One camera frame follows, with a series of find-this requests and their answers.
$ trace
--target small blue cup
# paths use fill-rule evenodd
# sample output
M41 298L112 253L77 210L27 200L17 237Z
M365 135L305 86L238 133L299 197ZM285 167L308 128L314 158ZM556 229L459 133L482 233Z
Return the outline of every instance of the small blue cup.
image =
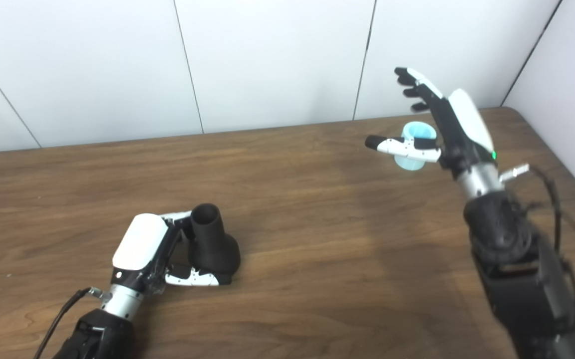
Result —
M414 137L419 139L435 139L436 130L433 129L429 124L420 121L409 122L403 127L404 139L412 139ZM408 171L417 171L423 168L425 165L424 161L410 160L404 156L394 156L396 163Z

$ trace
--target robotic arm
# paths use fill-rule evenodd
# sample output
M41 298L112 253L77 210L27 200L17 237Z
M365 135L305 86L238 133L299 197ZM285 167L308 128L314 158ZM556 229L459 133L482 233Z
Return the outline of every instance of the robotic arm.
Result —
M467 198L464 218L476 270L518 357L575 359L575 285L572 292L565 281L570 275L575 283L573 272L557 253L558 243L552 247L504 188L504 182L527 172L528 165L499 175L491 136L465 91L445 97L417 71L396 68L395 73L399 83L409 86L404 95L422 99L412 110L431 111L443 143L368 136L365 146L438 162L451 171Z
M171 264L170 257L184 238L189 241L191 265ZM162 293L166 284L230 284L239 264L237 241L224 231L213 204L179 213L138 214L115 251L110 290L78 291L51 325L35 359L61 316L82 296L95 296L101 305L80 318L55 359L122 359L135 341L133 319L144 298Z

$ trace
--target wood grain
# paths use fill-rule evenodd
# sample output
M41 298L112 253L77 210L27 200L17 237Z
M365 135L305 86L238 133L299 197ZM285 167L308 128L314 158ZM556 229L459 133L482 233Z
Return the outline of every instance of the wood grain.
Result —
M511 109L482 112L499 164L575 180ZM232 286L175 288L137 318L135 358L514 358L469 256L449 173L363 147L429 115L0 153L0 357L30 358L76 289L107 288L135 214L220 207L238 239ZM513 185L545 198L535 179ZM548 216L537 216L550 226ZM575 260L565 229L564 250ZM62 320L45 357L77 318Z

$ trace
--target black fingertip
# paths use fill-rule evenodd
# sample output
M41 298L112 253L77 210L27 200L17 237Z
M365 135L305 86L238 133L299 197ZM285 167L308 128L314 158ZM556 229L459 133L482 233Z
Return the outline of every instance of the black fingertip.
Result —
M399 84L403 86L414 86L416 84L416 79L409 75L399 76Z
M405 95L405 97L420 97L420 94L415 88L404 89L403 95Z
M394 69L394 73L399 75L399 76L408 75L406 67L397 67Z
M411 111L420 112L429 109L429 105L425 104L425 102L418 102L417 104L411 105Z
M378 145L380 145L382 141L386 141L386 140L387 140L387 137L369 135L365 139L365 147L371 148L372 150L376 150L378 148Z

